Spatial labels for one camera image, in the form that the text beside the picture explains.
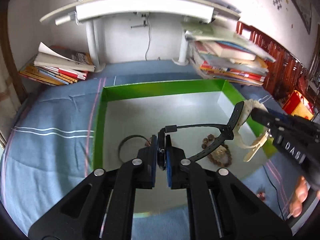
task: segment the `book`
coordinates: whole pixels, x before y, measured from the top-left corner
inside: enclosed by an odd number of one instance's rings
[[[71,60],[45,54],[42,52],[38,53],[33,64],[39,67],[47,66],[47,67],[62,68],[66,70],[70,69],[70,70],[89,71],[89,72],[94,71],[93,65],[77,63]]]
[[[40,79],[31,77],[31,76],[27,76],[27,75],[25,75],[25,74],[22,74],[21,72],[19,72],[19,75],[22,76],[22,77],[28,78],[28,79],[30,79],[30,80],[36,81],[36,82],[40,82],[40,83],[45,84],[45,85],[49,85],[49,86],[53,86],[53,87],[56,86],[56,85],[51,84],[51,83],[49,83],[49,82],[46,82],[46,81],[43,81],[43,80],[40,80]]]
[[[249,41],[245,37],[227,28],[192,22],[182,22],[182,27],[186,31],[185,38],[188,41],[226,41],[241,46],[263,60],[275,62],[276,59],[262,48]]]
[[[35,78],[35,79],[38,79],[38,80],[41,80],[41,81],[44,81],[44,82],[47,82],[47,83],[51,83],[51,84],[57,85],[57,86],[63,85],[62,82],[59,82],[59,81],[57,81],[55,79],[52,79],[52,78],[50,78],[48,76],[38,74],[37,71],[34,71],[29,66],[21,69],[19,71],[19,73],[24,74],[24,75],[29,76],[29,77],[32,77],[32,78]]]
[[[202,57],[201,55],[196,51],[195,47],[193,47],[193,52],[192,52],[193,60],[198,66],[200,70],[207,71],[208,74],[212,74],[216,77],[222,78],[223,79],[228,79],[231,81],[242,81],[245,82],[247,85],[248,84],[254,84],[257,86],[263,85],[263,81],[260,79],[257,80],[256,76],[252,79],[251,77],[248,76],[243,76],[239,73],[232,73],[230,69],[226,68],[217,68],[214,66],[211,66],[208,64]]]
[[[42,66],[42,68],[48,69],[49,71],[56,71],[58,73],[61,73],[63,75],[72,77],[72,78],[79,78],[82,80],[85,80],[87,77],[86,73],[82,73],[76,70],[70,70],[70,69],[60,69],[60,68],[55,68],[55,67],[47,67],[47,66]]]
[[[48,46],[46,46],[42,42],[39,45],[38,51],[42,52],[44,54],[49,54],[52,56],[71,60],[73,62],[87,64],[87,65],[93,65],[92,60],[90,58],[90,55],[85,52],[78,52],[78,51],[71,50],[71,49],[65,49],[60,46],[51,46],[49,48]]]
[[[200,66],[200,69],[206,70],[206,71],[209,71],[212,73],[216,73],[216,74],[224,74],[226,76],[234,77],[234,78],[238,78],[238,79],[243,79],[242,77],[244,77],[243,80],[247,80],[247,78],[249,78],[254,81],[258,81],[258,82],[262,82],[262,83],[264,82],[264,80],[266,78],[264,76],[254,75],[254,74],[250,74],[250,73],[243,72],[243,71],[240,71],[240,72],[233,71],[233,70],[223,71],[223,70],[220,70],[220,69],[217,69],[215,67],[210,66],[209,64],[207,64],[207,62],[204,62],[204,64],[202,64]]]
[[[196,70],[197,74],[201,77],[203,77],[204,79],[216,79],[216,78],[219,78],[219,79],[224,79],[224,80],[228,80],[228,81],[231,81],[231,82],[235,82],[235,83],[239,83],[239,84],[242,84],[242,85],[246,85],[246,86],[260,86],[260,85],[256,85],[252,82],[247,82],[247,81],[242,81],[240,79],[237,79],[237,78],[232,78],[232,77],[226,77],[224,75],[218,75],[218,74],[214,74],[214,73],[204,73],[202,70],[200,70],[197,66],[197,64],[195,63],[194,59],[193,58],[189,58],[190,60],[190,64],[193,66],[193,68]]]
[[[257,57],[257,61],[260,63],[260,65],[264,68],[268,68],[267,63],[264,62],[264,60],[260,57]]]
[[[58,81],[65,83],[66,85],[72,84],[73,82],[67,78],[61,77],[59,75],[56,75],[48,70],[45,70],[44,68],[35,66],[41,73],[48,75],[49,77],[52,77],[54,79],[57,79]]]
[[[248,53],[252,53],[250,50],[245,49],[245,48],[243,48],[243,47],[241,47],[241,46],[239,46],[237,44],[231,43],[231,42],[227,42],[227,41],[216,41],[216,42],[219,43],[219,44],[224,44],[224,45],[233,47],[235,49],[240,49],[240,50],[248,52]]]
[[[194,46],[196,47],[196,50],[199,53],[203,53],[203,54],[210,54],[210,53],[212,54],[213,53],[212,51],[208,51],[207,48],[200,41],[195,41]]]
[[[72,77],[69,77],[69,76],[67,76],[67,75],[61,74],[61,73],[56,72],[56,71],[53,71],[53,70],[51,70],[51,72],[52,72],[53,74],[56,74],[56,75],[60,76],[60,77],[63,77],[63,78],[65,78],[65,79],[68,79],[68,80],[70,80],[70,81],[73,82],[73,83],[77,83],[77,82],[78,82],[78,79],[77,79],[77,78],[72,78]]]
[[[221,58],[214,55],[214,53],[208,54],[207,52],[209,51],[209,49],[203,49],[199,46],[199,43],[190,42],[190,47],[193,47],[201,55],[201,57],[204,58],[204,60],[206,60],[211,66],[223,69],[224,71],[227,71],[227,69],[236,69],[239,71],[255,73],[263,76],[266,76],[269,72],[268,68],[261,67],[261,64],[255,60],[246,61],[250,62],[250,64],[235,64],[232,62],[232,59]]]
[[[203,46],[209,51],[213,51],[215,55],[223,58],[237,58],[245,60],[255,60],[256,55],[247,51],[234,48],[232,46],[218,42],[203,42]]]
[[[242,64],[233,64],[226,58],[217,57],[217,56],[214,56],[211,54],[201,54],[201,56],[211,66],[214,66],[217,68],[236,69],[236,70],[254,73],[254,74],[258,74],[258,75],[264,75],[264,76],[269,72],[269,70],[267,68],[242,65]]]
[[[245,60],[245,59],[238,59],[238,58],[229,58],[229,61],[233,64],[240,64],[240,65],[247,65],[247,66],[253,66],[253,67],[265,67],[265,65],[261,65],[258,61],[259,57],[256,57],[255,60]]]

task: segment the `white desk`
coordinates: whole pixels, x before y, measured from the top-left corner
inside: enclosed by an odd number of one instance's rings
[[[54,10],[43,16],[40,22],[48,24],[55,21],[56,25],[72,20],[77,24],[85,22],[90,57],[96,70],[100,71],[104,68],[104,64],[98,58],[100,46],[97,45],[93,20],[106,15],[128,12],[176,14],[199,19],[205,23],[211,22],[217,16],[234,20],[240,18],[235,11],[205,0],[84,0]],[[183,34],[179,59],[175,63],[184,65],[187,62],[187,47]]]

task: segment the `white wall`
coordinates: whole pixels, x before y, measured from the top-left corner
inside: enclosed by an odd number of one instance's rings
[[[88,51],[85,25],[74,22],[60,26],[42,26],[39,19],[63,5],[76,0],[11,0],[8,10],[9,39],[17,68],[36,54],[40,41],[47,45],[61,45],[71,49]],[[313,9],[311,33],[289,0],[283,0],[278,11],[272,0],[225,0],[242,10],[241,21],[262,30],[290,52],[306,67],[313,52],[318,15]],[[177,57],[181,41],[180,21],[182,17],[151,14],[151,43],[148,59],[170,59]],[[148,29],[130,29],[131,25],[142,24],[139,15],[124,14],[105,17],[96,23],[104,28],[105,55],[108,63],[144,60],[148,46]],[[235,30],[236,22],[228,23]]]
[[[272,0],[225,0],[241,13],[240,21],[253,25],[274,40],[278,41],[304,65],[309,67],[312,52],[316,43],[319,16],[312,7],[311,32],[308,34],[303,21],[291,0],[289,4],[282,0],[282,9],[272,4]]]

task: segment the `black cable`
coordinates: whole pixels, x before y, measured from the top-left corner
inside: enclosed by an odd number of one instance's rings
[[[177,126],[177,129],[193,128],[193,127],[215,127],[215,128],[218,128],[218,129],[228,129],[228,125],[226,125],[226,124],[218,124],[218,123],[202,123],[202,124],[181,125],[181,126]]]
[[[130,135],[130,136],[124,138],[124,139],[119,143],[119,146],[118,146],[118,159],[119,159],[119,161],[122,162],[122,163],[124,163],[124,161],[121,160],[121,158],[120,158],[120,150],[121,150],[121,147],[124,145],[124,143],[125,143],[127,140],[130,140],[130,139],[132,139],[132,138],[143,138],[143,139],[145,139],[148,143],[150,143],[150,141],[149,141],[147,138],[145,138],[143,135],[139,135],[139,134]]]
[[[282,209],[281,209],[281,207],[280,207],[278,190],[277,190],[276,186],[275,186],[275,185],[273,185],[273,183],[272,183],[271,179],[269,178],[269,175],[268,175],[267,170],[266,170],[266,168],[264,167],[264,165],[262,165],[262,167],[263,167],[264,172],[266,173],[266,175],[267,175],[267,177],[268,177],[268,180],[269,180],[270,184],[271,184],[271,185],[272,185],[272,187],[276,190],[276,193],[277,193],[277,202],[278,202],[278,207],[279,207],[279,209],[280,209],[282,219],[283,219],[283,220],[285,220],[285,219],[284,219],[284,216],[283,216],[283,213],[282,213]]]

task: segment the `wooden cabinet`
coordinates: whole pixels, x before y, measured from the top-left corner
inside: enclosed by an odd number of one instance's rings
[[[266,61],[269,73],[264,81],[263,88],[276,100],[285,100],[294,89],[298,89],[296,85],[298,79],[301,76],[306,77],[308,70],[277,41],[255,27],[239,21],[236,32],[242,35],[243,30],[249,31],[250,40],[276,59],[275,63]]]

